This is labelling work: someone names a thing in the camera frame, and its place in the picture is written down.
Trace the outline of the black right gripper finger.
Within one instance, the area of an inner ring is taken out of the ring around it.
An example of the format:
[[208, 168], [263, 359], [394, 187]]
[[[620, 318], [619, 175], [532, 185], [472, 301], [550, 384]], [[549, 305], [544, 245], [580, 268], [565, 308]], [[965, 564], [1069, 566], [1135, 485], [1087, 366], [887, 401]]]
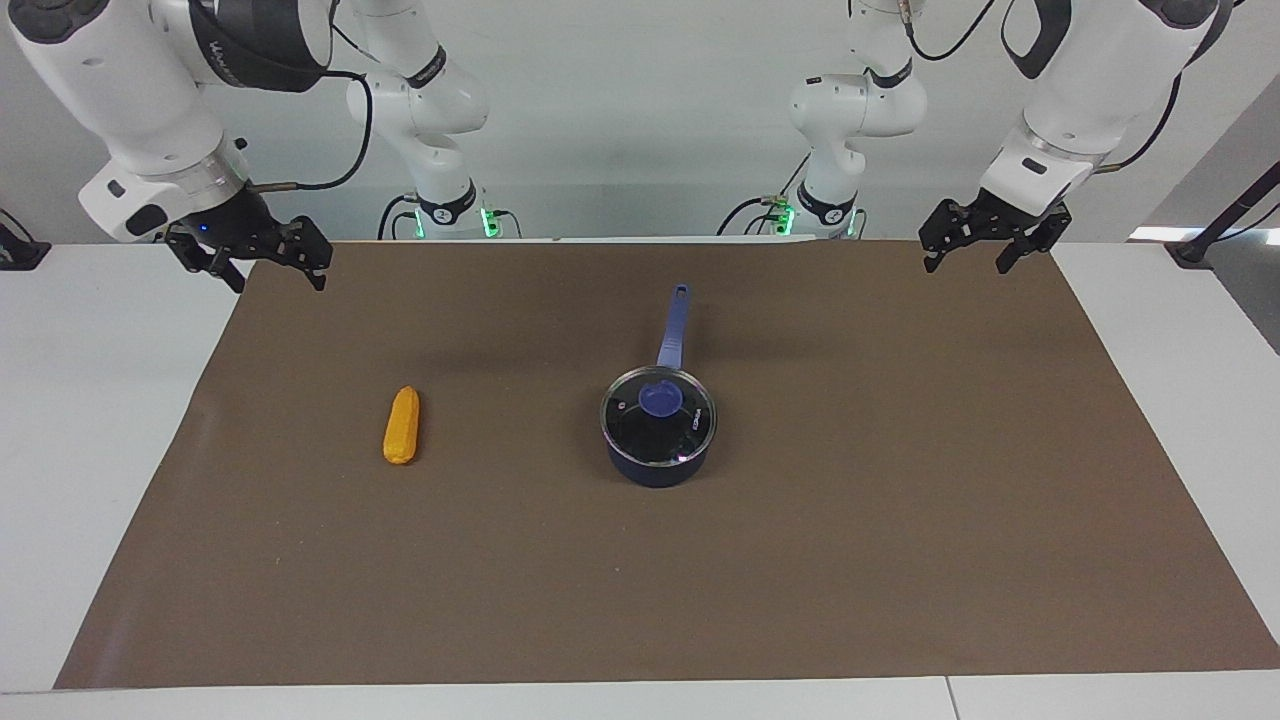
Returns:
[[329, 240], [310, 217], [296, 217], [283, 225], [283, 264], [302, 272], [317, 292], [325, 290], [332, 256]]
[[188, 231], [165, 231], [165, 245], [188, 273], [204, 273], [220, 279], [233, 293], [244, 291], [246, 278], [221, 251], [214, 252]]

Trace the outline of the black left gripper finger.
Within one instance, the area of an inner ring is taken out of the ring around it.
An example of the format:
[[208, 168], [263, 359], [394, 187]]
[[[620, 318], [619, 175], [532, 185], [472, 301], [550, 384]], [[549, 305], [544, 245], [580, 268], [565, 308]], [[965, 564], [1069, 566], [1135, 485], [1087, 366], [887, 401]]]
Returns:
[[977, 241], [969, 228], [969, 219], [970, 208], [952, 199], [943, 199], [934, 206], [919, 229], [927, 273], [934, 273], [947, 254]]
[[1059, 242], [1073, 215], [1065, 204], [1055, 204], [1044, 219], [1028, 232], [1019, 231], [995, 260], [997, 273], [1010, 273], [1015, 264], [1036, 252], [1050, 252]]

